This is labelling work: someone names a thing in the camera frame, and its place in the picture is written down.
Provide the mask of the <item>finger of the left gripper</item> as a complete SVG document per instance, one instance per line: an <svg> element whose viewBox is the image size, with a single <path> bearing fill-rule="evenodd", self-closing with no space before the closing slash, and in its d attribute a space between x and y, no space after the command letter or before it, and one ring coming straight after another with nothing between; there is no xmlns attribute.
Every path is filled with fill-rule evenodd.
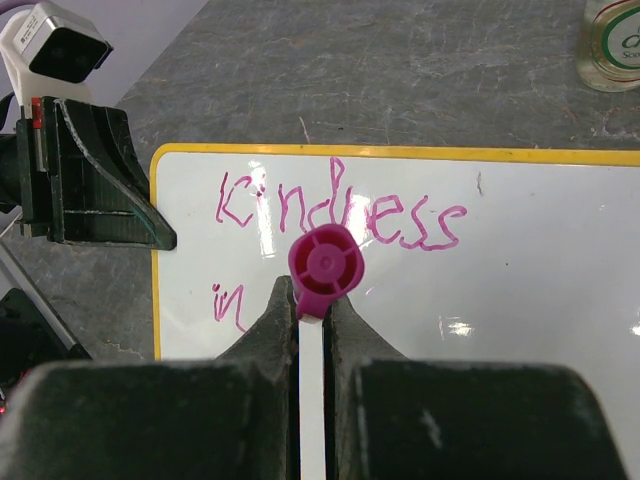
<svg viewBox="0 0 640 480"><path fill-rule="evenodd" d="M176 248L176 232L151 204L125 111L49 97L47 134L52 241Z"/></svg>

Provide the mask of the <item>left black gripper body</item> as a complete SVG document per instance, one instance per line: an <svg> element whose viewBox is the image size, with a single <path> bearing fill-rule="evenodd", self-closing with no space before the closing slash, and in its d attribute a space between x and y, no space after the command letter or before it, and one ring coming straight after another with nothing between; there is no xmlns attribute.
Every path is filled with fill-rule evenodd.
<svg viewBox="0 0 640 480"><path fill-rule="evenodd" d="M53 238L53 210L50 172L46 166L47 141L42 128L52 107L51 97L33 97L31 117L22 109L16 123L19 166L21 234L26 237Z"/></svg>

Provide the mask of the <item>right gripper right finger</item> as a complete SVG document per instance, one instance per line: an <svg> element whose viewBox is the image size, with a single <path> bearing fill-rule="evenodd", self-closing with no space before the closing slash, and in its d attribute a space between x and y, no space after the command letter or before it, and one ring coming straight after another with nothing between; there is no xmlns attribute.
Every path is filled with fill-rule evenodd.
<svg viewBox="0 0 640 480"><path fill-rule="evenodd" d="M348 299L323 325L331 479L624 479L600 403L541 363L412 360Z"/></svg>

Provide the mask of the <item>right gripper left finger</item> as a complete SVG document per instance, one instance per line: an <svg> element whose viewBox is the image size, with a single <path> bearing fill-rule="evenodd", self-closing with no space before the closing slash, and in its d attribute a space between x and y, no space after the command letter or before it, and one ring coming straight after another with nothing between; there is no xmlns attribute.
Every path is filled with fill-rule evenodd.
<svg viewBox="0 0 640 480"><path fill-rule="evenodd" d="M1 422L5 479L296 479L297 322L289 277L213 360L37 367Z"/></svg>

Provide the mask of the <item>magenta marker cap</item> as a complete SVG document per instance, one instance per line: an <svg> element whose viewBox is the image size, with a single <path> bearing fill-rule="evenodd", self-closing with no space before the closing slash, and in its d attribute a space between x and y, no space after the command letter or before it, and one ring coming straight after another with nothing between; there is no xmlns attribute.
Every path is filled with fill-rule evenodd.
<svg viewBox="0 0 640 480"><path fill-rule="evenodd" d="M324 224L299 237L288 254L296 316L324 319L331 305L361 282L365 261L349 230Z"/></svg>

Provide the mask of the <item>yellow framed whiteboard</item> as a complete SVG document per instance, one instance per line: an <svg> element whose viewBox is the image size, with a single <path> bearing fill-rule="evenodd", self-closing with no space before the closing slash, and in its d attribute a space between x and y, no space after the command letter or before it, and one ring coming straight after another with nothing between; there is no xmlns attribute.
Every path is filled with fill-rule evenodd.
<svg viewBox="0 0 640 480"><path fill-rule="evenodd" d="M534 361L594 389L639 475L635 150L172 143L153 205L154 355L221 354L262 314L293 242L347 228L356 311L412 358Z"/></svg>

